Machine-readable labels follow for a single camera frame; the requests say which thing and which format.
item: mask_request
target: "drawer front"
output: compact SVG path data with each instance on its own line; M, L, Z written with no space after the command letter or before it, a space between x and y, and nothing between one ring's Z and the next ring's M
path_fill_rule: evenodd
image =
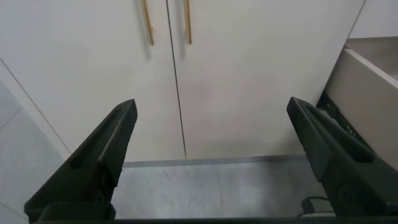
M398 169L398 81L344 49L325 90L373 150Z

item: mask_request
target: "floor tile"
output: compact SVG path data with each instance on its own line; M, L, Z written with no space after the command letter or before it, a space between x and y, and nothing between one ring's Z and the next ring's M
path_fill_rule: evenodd
M112 204L117 218L221 217L217 171L213 165L124 169Z
M62 162L44 133L21 110L0 130L0 202L25 216L25 202Z
M2 128L19 109L21 109L19 102L3 82L0 81L0 128Z
M301 200L324 196L306 160L218 166L224 217L293 217Z
M0 204L0 223L26 224L28 221Z

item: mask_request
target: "gold handle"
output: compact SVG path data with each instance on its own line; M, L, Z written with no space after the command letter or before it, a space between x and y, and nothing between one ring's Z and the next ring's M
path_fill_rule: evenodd
M142 9L142 15L144 16L145 28L147 30L148 43L149 45L153 45L154 36L152 35L152 26L149 20L147 0L141 0L141 9Z
M189 9L189 0L184 0L184 13L185 13L185 34L187 36L187 44L192 44L191 34L191 12Z

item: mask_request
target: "open drawer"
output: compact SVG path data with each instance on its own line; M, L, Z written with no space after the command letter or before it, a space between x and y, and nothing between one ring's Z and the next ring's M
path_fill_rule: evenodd
M325 92L370 147L398 170L398 37L347 41Z

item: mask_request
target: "cabinet door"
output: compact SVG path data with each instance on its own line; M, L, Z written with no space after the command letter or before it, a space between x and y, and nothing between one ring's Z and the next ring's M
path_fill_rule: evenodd
M165 1L2 1L0 56L70 151L120 102L138 120L126 161L184 159Z
M296 154L291 96L315 104L363 0L169 1L187 159Z

